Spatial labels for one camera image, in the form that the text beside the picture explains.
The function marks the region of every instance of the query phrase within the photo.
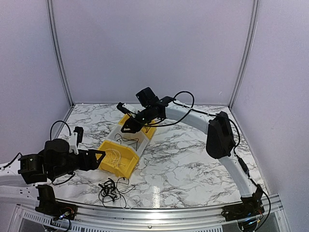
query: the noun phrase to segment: metal frame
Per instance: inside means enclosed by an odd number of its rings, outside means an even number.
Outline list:
[[[241,60],[241,65],[238,71],[238,75],[236,78],[236,83],[234,86],[234,90],[232,92],[232,96],[228,105],[229,109],[232,109],[235,101],[237,99],[239,89],[241,86],[241,82],[243,80],[245,71],[246,71],[246,66],[248,63],[251,47],[253,44],[253,39],[254,39],[254,34],[255,34],[255,29],[256,29],[256,22],[257,22],[257,17],[258,17],[258,11],[259,11],[259,6],[260,6],[260,0],[253,0],[253,5],[252,5],[252,13],[251,13],[251,19],[250,19],[250,26],[248,30],[248,36],[247,36],[247,41],[245,45],[245,50],[242,56]]]
[[[235,101],[236,101],[236,98],[237,98],[237,95],[238,95],[238,92],[239,92],[239,89],[240,89],[240,85],[241,85],[241,82],[243,80],[244,73],[245,73],[245,70],[246,70],[246,65],[247,65],[247,62],[248,62],[250,50],[251,50],[251,47],[252,47],[252,44],[253,44],[254,33],[255,33],[255,29],[256,29],[256,22],[257,22],[259,4],[260,4],[260,0],[253,0],[250,26],[249,26],[247,40],[246,40],[246,44],[245,44],[245,50],[244,50],[244,53],[243,53],[243,56],[242,56],[241,65],[239,67],[235,86],[234,86],[234,89],[233,89],[233,92],[232,92],[232,95],[231,95],[231,98],[230,98],[230,101],[229,101],[229,104],[228,104],[228,107],[230,109],[232,109],[234,104],[235,104]],[[61,52],[60,52],[60,48],[59,48],[57,31],[56,31],[56,22],[55,22],[53,1],[52,0],[46,0],[46,5],[47,5],[48,20],[49,20],[49,24],[50,24],[53,47],[54,47],[54,51],[55,51],[57,66],[58,66],[59,73],[60,73],[61,83],[63,85],[63,89],[64,89],[64,92],[65,92],[68,104],[69,104],[69,106],[72,107],[72,106],[75,105],[75,103],[74,103],[74,100],[73,100],[71,92],[70,92],[69,82],[68,82],[66,72],[65,72],[65,69],[64,69],[64,65],[63,65],[63,61],[62,61],[62,58],[61,58]],[[102,104],[102,103],[108,103],[108,102],[96,102],[96,103],[93,103],[93,104]]]
[[[69,108],[69,110],[67,111],[66,115],[64,116],[63,118],[63,121],[67,122],[68,118],[70,117],[73,109],[74,109],[75,105],[71,106]],[[57,128],[56,132],[53,134],[53,137],[52,139],[55,139],[55,138],[58,138],[58,136],[60,135],[62,129],[64,127],[64,124],[63,123],[59,123],[59,127]]]
[[[56,23],[55,23],[55,16],[54,16],[54,6],[52,0],[46,0],[47,5],[47,13],[48,13],[48,21],[49,21],[49,27],[51,31],[52,41],[53,41],[53,47],[55,51],[57,66],[59,69],[60,79],[61,83],[64,89],[64,93],[66,95],[68,104],[70,107],[74,106],[74,102],[72,99],[72,95],[69,88],[68,79],[66,76],[66,72],[64,70],[64,65],[61,58],[59,43],[58,43],[58,36],[56,31]]]
[[[285,214],[279,196],[270,197],[272,210],[276,213],[277,222],[281,232],[289,232],[285,221]],[[221,228],[225,224],[234,224],[236,221],[225,222],[221,216],[224,205],[183,208],[183,209],[107,209],[103,206],[74,203],[78,206],[76,218],[72,221],[72,232],[124,232],[124,231],[173,231],[173,232],[197,232],[211,231]],[[266,211],[269,209],[268,201],[264,197],[263,204]],[[9,231],[18,231],[22,218],[49,224],[50,216],[34,211],[33,206],[16,207],[14,218]]]
[[[94,104],[118,104],[119,102],[74,102],[75,105],[94,105]],[[127,101],[127,104],[139,104],[138,101]],[[214,103],[210,103],[210,104],[206,104],[206,103],[194,103],[194,105],[208,105],[208,106],[227,106],[227,104],[214,104]]]
[[[231,112],[231,114],[232,114],[232,116],[233,116],[233,118],[234,118],[236,124],[238,125],[238,128],[239,128],[239,130],[241,131],[242,136],[244,137],[244,139],[245,139],[246,141],[248,141],[247,136],[243,133],[243,130],[241,129],[241,125],[239,124],[238,119],[237,119],[237,117],[236,117],[236,115],[235,115],[233,109],[230,109],[230,112]],[[249,149],[250,149],[250,151],[251,151],[251,153],[252,153],[252,156],[253,156],[253,158],[254,158],[254,161],[255,161],[255,163],[256,163],[256,166],[257,166],[257,168],[258,168],[258,170],[259,170],[259,172],[260,172],[260,174],[261,174],[261,177],[262,177],[263,182],[264,182],[264,184],[265,184],[265,186],[266,186],[266,189],[267,189],[268,193],[271,194],[270,188],[269,188],[269,186],[268,186],[268,184],[267,184],[267,181],[265,180],[265,177],[264,177],[263,172],[262,172],[262,170],[261,170],[261,168],[260,168],[259,162],[258,162],[258,160],[255,158],[255,155],[254,155],[254,153],[252,152],[252,149],[251,149],[250,144],[249,144],[249,143],[247,143],[247,144],[248,144],[248,147],[249,147]]]

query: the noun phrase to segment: yellow bin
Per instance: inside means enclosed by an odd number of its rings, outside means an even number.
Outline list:
[[[114,173],[117,177],[130,178],[140,159],[133,149],[108,140],[101,144],[99,150],[105,151],[106,154],[99,169]]]
[[[118,122],[118,124],[106,137],[106,140],[99,147],[100,151],[105,151],[106,153],[106,156],[102,160],[99,169],[114,173],[117,177],[130,178],[136,164],[140,160],[140,156],[142,155],[145,147],[153,137],[156,128],[142,128],[140,132],[136,133],[135,135],[139,137],[139,143],[137,143],[136,148],[133,148],[124,142],[121,144],[120,142],[114,141],[117,140],[115,135],[124,137],[132,136],[125,135],[120,131],[122,125],[127,119],[129,119],[129,116],[124,115],[124,117]]]

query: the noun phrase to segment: curved white arm segment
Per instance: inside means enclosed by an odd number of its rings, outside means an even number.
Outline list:
[[[180,101],[175,101],[175,102],[181,105],[184,105]],[[189,110],[190,108],[179,106],[171,102],[166,107],[165,114],[168,119],[173,119],[173,120],[178,121],[186,113],[188,113]],[[207,116],[207,115],[195,112],[195,111],[191,111],[181,122],[204,132],[204,134],[207,134],[209,120],[211,119],[213,119],[213,117],[210,117],[210,116]]]
[[[35,187],[0,186],[0,202],[38,206],[38,190]]]
[[[241,197],[251,197],[256,191],[256,186],[251,182],[249,177],[241,168],[240,163],[235,155],[225,156],[219,159],[221,164],[227,169],[237,185]]]
[[[0,167],[5,166],[7,163],[0,164]],[[20,168],[20,161],[15,160],[9,167],[0,169],[0,186],[18,186],[27,187],[27,185],[22,177],[18,174],[18,169]]]
[[[179,120],[181,119],[190,108],[186,108],[183,106],[176,105],[174,103],[169,103],[169,105],[166,107],[166,117],[168,119],[173,120]],[[207,116],[205,114],[201,114],[195,111],[191,111],[183,120],[182,123],[185,123],[189,126],[192,126],[205,134],[208,133],[208,125],[209,120],[212,120],[213,117]],[[236,183],[240,195],[242,197],[251,197],[255,191],[256,186],[251,182],[249,177],[245,174],[243,171],[237,157],[234,154],[231,154],[230,157],[226,156],[223,158],[220,158],[219,161],[223,166],[227,169],[227,171],[230,173],[231,177],[233,178],[234,182]]]

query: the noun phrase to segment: black cable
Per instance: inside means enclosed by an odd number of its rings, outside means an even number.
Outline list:
[[[175,102],[176,97],[177,97],[179,94],[181,94],[181,93],[188,93],[188,94],[191,95],[191,97],[192,97],[191,108],[192,108],[192,107],[194,106],[195,98],[194,98],[194,95],[193,95],[191,92],[189,92],[189,91],[180,91],[180,92],[176,93],[176,95],[173,97],[173,103],[176,104],[176,105],[183,106],[183,105],[181,105],[181,104]]]
[[[65,181],[63,181],[63,182],[60,182],[60,183],[56,183],[56,184],[54,184],[54,182],[52,182],[52,185],[56,186],[56,185],[62,185],[62,184],[64,184],[64,183],[67,183],[67,182],[68,182],[69,180],[71,180],[74,176],[75,176],[75,172],[73,172],[73,174],[72,174],[67,180],[65,180]]]
[[[119,142],[121,144],[121,140],[124,141],[124,142],[129,142],[129,141],[134,141],[133,143],[131,144],[128,144],[128,146],[130,145],[133,145],[133,144],[136,144],[136,151],[137,151],[137,148],[138,148],[138,142],[139,142],[139,138],[135,138],[135,139],[128,139],[128,138],[124,138],[122,137],[121,134],[117,133],[115,136],[114,136],[114,139],[116,139],[117,142]]]
[[[244,211],[243,212],[235,212],[235,211],[230,211],[230,210],[224,210],[221,212],[221,216],[225,217],[225,214],[229,212],[229,213],[233,213],[233,214],[236,214],[236,215],[243,215],[244,214]]]
[[[262,214],[262,212],[260,212],[261,217],[260,217],[260,221],[264,218],[264,214]]]
[[[149,127],[145,126],[145,129],[146,129],[146,132],[145,133],[148,133],[148,131],[150,130]]]
[[[56,123],[58,123],[58,122],[62,122],[64,125],[66,125],[66,126],[68,127],[68,129],[69,129],[69,134],[70,134],[70,136],[72,135],[72,134],[71,134],[71,129],[70,129],[69,125],[68,125],[65,121],[58,120],[58,121],[54,122],[54,123],[52,124],[51,128],[50,128],[50,131],[49,131],[49,139],[50,139],[50,140],[52,140],[52,130],[53,130],[53,127],[54,127],[54,125],[55,125]]]
[[[14,157],[14,159],[12,159],[8,164],[4,165],[3,167],[1,168],[7,168],[8,166],[10,166],[14,161],[15,159],[17,159],[18,156],[23,156],[20,152],[17,153],[17,155]]]
[[[103,184],[99,184],[99,186],[102,188],[101,191],[99,192],[98,198],[102,202],[102,205],[105,208],[115,208],[115,207],[108,207],[105,205],[105,203],[108,202],[114,202],[115,200],[119,200],[121,198],[124,199],[125,201],[125,207],[127,206],[126,198],[124,197],[124,194],[132,191],[135,186],[133,186],[131,189],[129,189],[126,192],[122,192],[118,189],[118,184],[125,184],[129,185],[130,180],[128,179],[128,183],[125,182],[120,182],[119,180],[123,179],[125,180],[125,177],[120,177],[116,182],[114,182],[112,179],[108,178],[108,181],[104,182]]]
[[[269,199],[269,196],[265,193],[265,191],[262,189],[262,187],[258,186],[254,180],[252,180],[252,178],[250,178],[250,180],[252,181],[252,183],[257,187],[259,188],[263,194],[267,197],[267,200],[268,200],[268,203],[269,203],[269,210],[268,210],[268,213],[267,213],[267,216],[265,218],[265,220],[261,223],[261,225],[259,225],[259,227],[255,230],[255,231],[258,231],[263,225],[264,223],[266,222],[266,220],[268,219],[269,215],[270,215],[270,211],[271,211],[271,202],[270,202],[270,199]]]
[[[235,129],[236,129],[237,136],[238,136],[238,142],[237,142],[237,144],[235,145],[235,147],[234,147],[234,149],[233,149],[233,150],[234,150],[234,154],[236,154],[235,148],[239,146],[240,140],[241,140],[241,138],[240,138],[240,132],[239,132],[239,130],[238,130],[238,127],[236,126],[236,123],[235,123],[233,120],[231,120],[230,118],[224,117],[224,116],[219,115],[219,114],[213,115],[213,114],[208,114],[208,113],[206,113],[206,112],[203,112],[203,111],[200,111],[200,110],[196,110],[196,109],[192,109],[192,110],[195,111],[195,112],[197,112],[197,113],[200,113],[200,114],[204,114],[204,115],[208,115],[208,116],[212,116],[212,117],[223,117],[223,118],[228,119],[228,120],[234,125],[234,127],[235,127]]]
[[[67,220],[69,220],[69,227],[64,231],[64,232],[68,232],[71,229],[72,226],[72,222],[68,217],[65,217]]]
[[[179,104],[179,103],[176,103],[176,102],[175,102],[176,97],[177,97],[179,94],[181,94],[181,93],[188,93],[188,94],[191,95],[191,97],[192,97],[191,108],[188,107],[188,106],[186,106],[186,105],[182,105],[182,104]],[[228,120],[234,125],[234,127],[235,127],[235,129],[236,129],[236,132],[237,132],[237,135],[238,135],[238,142],[237,142],[237,144],[235,145],[235,147],[233,148],[234,154],[236,154],[235,149],[236,149],[236,147],[239,146],[240,140],[241,140],[241,138],[240,138],[240,132],[239,132],[239,130],[238,130],[238,127],[237,127],[236,123],[235,123],[233,120],[231,120],[230,118],[221,116],[221,115],[219,115],[219,114],[213,115],[213,114],[208,114],[208,113],[203,112],[203,111],[200,111],[200,110],[193,109],[194,102],[195,102],[195,98],[194,98],[194,95],[193,95],[191,92],[189,92],[189,91],[180,91],[180,92],[178,92],[178,93],[173,97],[173,103],[176,104],[176,105],[179,105],[179,106],[183,106],[183,107],[189,108],[189,110],[188,110],[188,112],[187,112],[181,119],[179,119],[177,122],[174,122],[174,123],[171,123],[171,124],[156,125],[156,126],[155,126],[154,124],[147,124],[147,125],[144,125],[144,124],[142,124],[141,122],[137,121],[137,120],[136,120],[134,117],[132,117],[131,115],[129,115],[129,116],[130,116],[130,118],[132,118],[135,122],[139,123],[140,125],[143,125],[144,127],[168,127],[168,126],[176,125],[176,124],[178,124],[179,122],[181,122],[185,117],[187,117],[187,115],[188,115],[191,111],[195,111],[195,112],[197,112],[197,113],[205,114],[205,115],[208,115],[208,116],[226,118],[226,119],[228,119]]]
[[[150,126],[152,126],[152,125],[157,125],[157,124],[163,122],[164,120],[165,120],[165,118],[164,118],[164,119],[161,119],[161,120],[158,121],[158,122],[154,122],[154,123],[151,123],[151,124],[147,124],[146,127],[148,127],[148,125],[150,125]]]

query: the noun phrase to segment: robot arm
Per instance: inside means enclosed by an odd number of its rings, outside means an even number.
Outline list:
[[[0,165],[0,199],[10,203],[34,204],[36,211],[51,215],[55,220],[74,219],[77,206],[56,201],[53,188],[49,185],[31,184],[52,182],[76,170],[95,170],[105,157],[104,151],[81,150],[83,128],[76,127],[69,143],[63,139],[45,142],[44,150],[38,154],[21,156],[7,164]]]
[[[230,173],[239,189],[243,202],[224,208],[223,216],[226,220],[241,219],[258,215],[259,211],[264,212],[261,201],[263,192],[258,188],[259,186],[254,185],[251,181],[249,169],[242,158],[236,152],[232,152],[236,143],[227,113],[220,112],[217,115],[209,115],[171,97],[164,97],[159,100],[149,87],[140,91],[136,96],[145,108],[142,111],[137,112],[135,110],[133,112],[132,106],[121,102],[117,106],[120,111],[130,115],[130,118],[122,127],[123,133],[136,133],[143,126],[160,127],[160,125],[151,125],[151,121],[155,118],[181,121],[202,131],[208,135],[207,153],[212,158],[219,160]]]

